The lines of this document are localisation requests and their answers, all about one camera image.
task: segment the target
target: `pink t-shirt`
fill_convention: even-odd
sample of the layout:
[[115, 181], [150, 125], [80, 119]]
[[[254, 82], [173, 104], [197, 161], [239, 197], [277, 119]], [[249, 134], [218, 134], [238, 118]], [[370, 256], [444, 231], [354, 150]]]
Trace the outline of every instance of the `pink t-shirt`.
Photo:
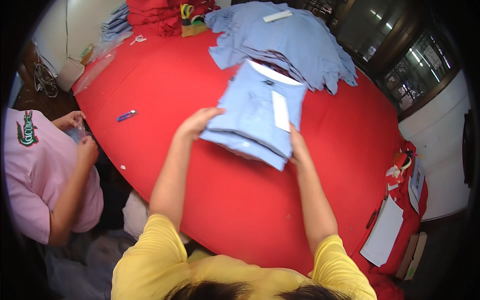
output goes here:
[[[13, 218], [24, 235], [47, 244], [50, 212], [75, 169], [78, 145], [38, 110], [7, 109], [3, 139]], [[74, 232], [92, 229], [102, 214], [103, 193], [95, 166], [84, 188]]]

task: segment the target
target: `dark hair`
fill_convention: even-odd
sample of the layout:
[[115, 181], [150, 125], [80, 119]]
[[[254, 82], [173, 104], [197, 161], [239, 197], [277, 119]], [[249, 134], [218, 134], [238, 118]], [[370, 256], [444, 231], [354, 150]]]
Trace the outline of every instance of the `dark hair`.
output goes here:
[[[163, 300], [240, 300], [247, 299], [251, 292], [251, 286], [246, 282], [182, 282], [168, 292]], [[345, 294], [319, 285], [300, 286], [276, 296], [285, 300], [350, 300]]]

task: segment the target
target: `red tablecloth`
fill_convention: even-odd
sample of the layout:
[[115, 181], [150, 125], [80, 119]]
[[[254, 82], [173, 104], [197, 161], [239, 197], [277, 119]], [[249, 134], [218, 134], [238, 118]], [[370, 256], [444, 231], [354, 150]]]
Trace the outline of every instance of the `red tablecloth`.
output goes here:
[[[235, 74], [236, 68], [220, 70], [208, 54], [217, 36], [145, 36], [145, 42], [130, 46], [131, 37], [76, 96], [108, 157], [145, 199], [177, 126], [197, 109], [215, 106]], [[359, 86], [339, 82], [335, 96], [309, 91], [301, 122], [349, 255], [361, 247], [384, 197], [385, 171], [399, 141], [393, 106], [358, 75]], [[132, 109], [138, 115], [117, 122]], [[278, 172], [199, 140], [192, 148], [185, 197], [181, 230], [205, 247], [263, 267], [311, 270], [291, 164]]]

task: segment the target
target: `green embroidered logo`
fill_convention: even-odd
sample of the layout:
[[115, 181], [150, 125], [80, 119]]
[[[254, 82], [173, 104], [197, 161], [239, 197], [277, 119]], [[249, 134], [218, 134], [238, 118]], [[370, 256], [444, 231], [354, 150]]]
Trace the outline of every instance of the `green embroidered logo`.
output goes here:
[[18, 142], [25, 147], [30, 147], [31, 145], [38, 143], [38, 138], [35, 136], [35, 129], [38, 128], [32, 123], [32, 114], [33, 111], [25, 111], [25, 124], [23, 131], [20, 124], [17, 122]]

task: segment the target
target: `hand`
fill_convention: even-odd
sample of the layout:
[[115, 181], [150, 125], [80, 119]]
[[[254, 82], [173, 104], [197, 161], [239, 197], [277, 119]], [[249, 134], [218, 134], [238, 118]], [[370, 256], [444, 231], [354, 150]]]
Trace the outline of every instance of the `hand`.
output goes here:
[[77, 166], [88, 170], [96, 163], [98, 148], [93, 138], [88, 135], [83, 137], [78, 144]]
[[297, 129], [295, 129], [295, 126], [293, 126], [292, 123], [290, 123], [290, 139], [293, 148], [290, 161], [297, 167], [303, 163], [312, 161], [303, 136], [297, 131]]
[[188, 138], [192, 138], [192, 140], [196, 140], [207, 126], [208, 120], [224, 112], [224, 108], [201, 108], [183, 121], [177, 129], [177, 134], [185, 135]]
[[85, 114], [79, 110], [76, 110], [66, 114], [61, 118], [53, 120], [52, 123], [60, 130], [68, 130], [77, 127], [78, 124], [85, 119]]

